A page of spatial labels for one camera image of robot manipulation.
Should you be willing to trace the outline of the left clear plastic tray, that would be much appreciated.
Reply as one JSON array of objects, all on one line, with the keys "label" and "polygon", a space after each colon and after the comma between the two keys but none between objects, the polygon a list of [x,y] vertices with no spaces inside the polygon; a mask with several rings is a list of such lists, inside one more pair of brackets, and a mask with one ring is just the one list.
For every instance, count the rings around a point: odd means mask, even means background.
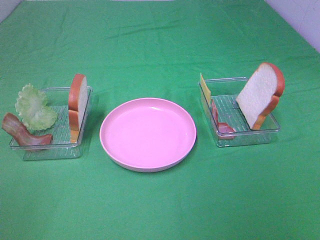
[{"label": "left clear plastic tray", "polygon": [[33,131],[32,134],[42,136],[51,134],[53,139],[47,145],[19,145],[14,138],[9,142],[9,147],[16,151],[24,161],[55,160],[79,158],[83,154],[85,144],[83,135],[86,128],[87,118],[92,108],[93,89],[88,86],[88,99],[85,106],[84,117],[76,142],[71,142],[71,130],[69,126],[69,87],[48,87],[41,89],[48,99],[50,106],[57,114],[57,120],[51,128],[40,131]]}]

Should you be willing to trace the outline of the clear plastic tray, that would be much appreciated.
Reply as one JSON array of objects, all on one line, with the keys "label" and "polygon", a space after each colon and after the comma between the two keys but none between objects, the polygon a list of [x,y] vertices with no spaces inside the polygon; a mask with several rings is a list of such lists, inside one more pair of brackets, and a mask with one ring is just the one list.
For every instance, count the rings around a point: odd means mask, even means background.
[{"label": "clear plastic tray", "polygon": [[9,142],[9,147],[16,151],[24,161],[55,160],[79,158],[83,154],[85,144],[83,135],[86,128],[87,118],[92,108],[93,89],[88,86],[88,99],[85,106],[84,117],[76,142],[71,142],[71,130],[69,126],[69,87],[48,87],[41,89],[48,99],[50,106],[57,114],[57,120],[51,128],[40,131],[33,131],[32,134],[42,136],[51,134],[53,139],[47,145],[19,145],[14,138]]},{"label": "clear plastic tray", "polygon": [[230,125],[234,133],[220,133],[213,119],[212,107],[208,105],[200,86],[199,89],[201,104],[208,121],[209,129],[218,147],[238,147],[248,145],[269,144],[277,139],[277,133],[280,130],[280,125],[275,117],[270,113],[262,127],[259,130],[252,130],[240,110],[236,97],[246,85],[247,77],[231,77],[231,78],[216,78],[204,79],[207,87],[211,91],[211,100],[218,110],[218,121],[225,122]]}]

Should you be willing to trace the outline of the toy bread slice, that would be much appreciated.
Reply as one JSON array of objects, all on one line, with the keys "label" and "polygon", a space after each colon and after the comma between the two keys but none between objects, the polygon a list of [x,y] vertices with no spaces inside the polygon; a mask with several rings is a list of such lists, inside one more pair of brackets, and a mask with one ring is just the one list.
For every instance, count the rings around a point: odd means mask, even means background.
[{"label": "toy bread slice", "polygon": [[285,78],[274,64],[263,62],[236,97],[251,130],[259,130],[267,115],[278,105],[285,89]]},{"label": "toy bread slice", "polygon": [[68,120],[70,142],[78,140],[88,101],[87,78],[84,74],[75,74],[68,95]]}]

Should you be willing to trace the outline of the toy lettuce leaf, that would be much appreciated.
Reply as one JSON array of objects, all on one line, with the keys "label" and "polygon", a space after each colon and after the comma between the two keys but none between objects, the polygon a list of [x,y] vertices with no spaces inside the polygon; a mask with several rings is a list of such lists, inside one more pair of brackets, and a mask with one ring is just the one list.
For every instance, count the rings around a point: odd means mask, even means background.
[{"label": "toy lettuce leaf", "polygon": [[22,123],[32,131],[49,129],[58,119],[58,113],[48,106],[47,95],[30,83],[18,92],[15,110]]}]

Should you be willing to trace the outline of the toy bacon strip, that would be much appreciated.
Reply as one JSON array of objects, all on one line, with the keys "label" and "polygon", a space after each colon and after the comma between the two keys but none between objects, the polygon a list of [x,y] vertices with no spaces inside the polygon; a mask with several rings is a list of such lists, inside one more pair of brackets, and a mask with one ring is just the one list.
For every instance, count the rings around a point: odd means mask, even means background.
[{"label": "toy bacon strip", "polygon": [[7,112],[2,120],[1,128],[11,135],[19,146],[49,145],[53,141],[52,134],[33,135],[26,126],[12,113]]},{"label": "toy bacon strip", "polygon": [[217,130],[220,133],[231,134],[235,132],[235,130],[226,122],[219,122],[219,112],[213,99],[211,100],[211,113],[217,126]]}]

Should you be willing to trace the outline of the pink round plate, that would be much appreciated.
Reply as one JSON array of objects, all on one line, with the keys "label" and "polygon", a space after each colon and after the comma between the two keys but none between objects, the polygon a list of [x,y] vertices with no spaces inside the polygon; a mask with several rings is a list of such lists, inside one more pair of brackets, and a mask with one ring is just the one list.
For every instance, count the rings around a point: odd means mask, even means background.
[{"label": "pink round plate", "polygon": [[99,131],[105,152],[136,172],[158,172],[180,163],[192,150],[197,129],[180,105],[162,98],[138,98],[113,109]]}]

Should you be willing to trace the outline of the right clear plastic tray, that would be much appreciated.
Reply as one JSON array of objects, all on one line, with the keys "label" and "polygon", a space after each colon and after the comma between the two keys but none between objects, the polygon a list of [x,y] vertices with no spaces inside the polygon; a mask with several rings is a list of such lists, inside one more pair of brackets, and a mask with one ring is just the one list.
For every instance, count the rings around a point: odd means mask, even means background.
[{"label": "right clear plastic tray", "polygon": [[220,133],[213,119],[212,107],[208,105],[200,86],[199,89],[201,104],[208,121],[209,129],[218,147],[238,147],[248,145],[269,144],[277,139],[277,133],[280,130],[280,125],[275,117],[270,113],[262,127],[259,130],[252,130],[240,110],[236,97],[246,85],[247,77],[231,77],[231,78],[216,78],[204,79],[207,87],[211,91],[211,100],[218,110],[218,121],[225,122],[230,125],[234,133]]}]

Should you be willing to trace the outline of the yellow toy cheese slice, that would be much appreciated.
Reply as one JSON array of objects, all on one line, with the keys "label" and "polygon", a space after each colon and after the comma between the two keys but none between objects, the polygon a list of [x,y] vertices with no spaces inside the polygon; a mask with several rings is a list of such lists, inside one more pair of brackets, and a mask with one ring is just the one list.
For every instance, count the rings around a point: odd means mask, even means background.
[{"label": "yellow toy cheese slice", "polygon": [[211,102],[212,102],[212,100],[211,100],[211,91],[208,88],[202,73],[200,73],[200,86],[201,86],[201,89],[203,91],[205,100],[206,100],[207,104],[210,106]]}]

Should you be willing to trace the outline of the green tablecloth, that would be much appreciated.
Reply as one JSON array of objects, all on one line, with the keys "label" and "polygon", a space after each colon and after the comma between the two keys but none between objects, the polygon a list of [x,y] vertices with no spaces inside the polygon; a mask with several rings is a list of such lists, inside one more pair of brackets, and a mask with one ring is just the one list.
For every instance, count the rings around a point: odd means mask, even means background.
[{"label": "green tablecloth", "polygon": [[[276,141],[219,148],[198,80],[278,66]],[[77,159],[23,161],[0,134],[3,240],[317,240],[320,56],[263,0],[23,1],[0,25],[0,113],[25,84],[93,89]],[[175,167],[139,173],[103,150],[100,125],[136,98],[176,102],[197,141]]]}]

